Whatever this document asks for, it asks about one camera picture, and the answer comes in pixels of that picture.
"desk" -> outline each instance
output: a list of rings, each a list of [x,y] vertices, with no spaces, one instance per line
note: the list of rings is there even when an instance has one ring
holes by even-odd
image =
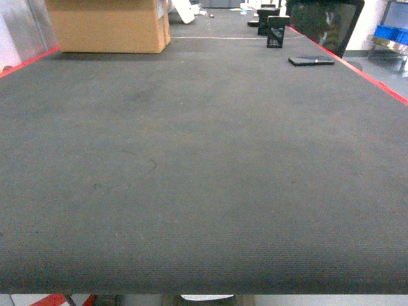
[[[237,22],[0,81],[0,292],[408,293],[408,107]]]

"black phone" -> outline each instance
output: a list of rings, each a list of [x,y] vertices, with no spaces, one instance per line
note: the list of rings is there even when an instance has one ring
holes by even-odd
[[[290,57],[289,62],[295,66],[317,66],[334,64],[334,60],[328,56]]]

